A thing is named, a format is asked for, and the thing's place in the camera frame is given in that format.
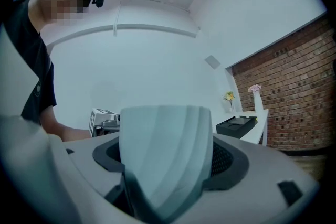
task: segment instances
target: black tray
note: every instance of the black tray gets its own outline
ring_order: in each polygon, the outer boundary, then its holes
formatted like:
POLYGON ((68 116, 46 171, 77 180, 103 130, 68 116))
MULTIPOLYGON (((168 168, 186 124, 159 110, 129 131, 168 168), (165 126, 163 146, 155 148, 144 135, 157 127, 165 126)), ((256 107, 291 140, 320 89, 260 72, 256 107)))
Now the black tray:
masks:
POLYGON ((233 116, 232 118, 216 125, 217 134, 223 134, 241 139, 256 125, 256 118, 257 117, 247 118, 245 116, 236 118, 233 116))

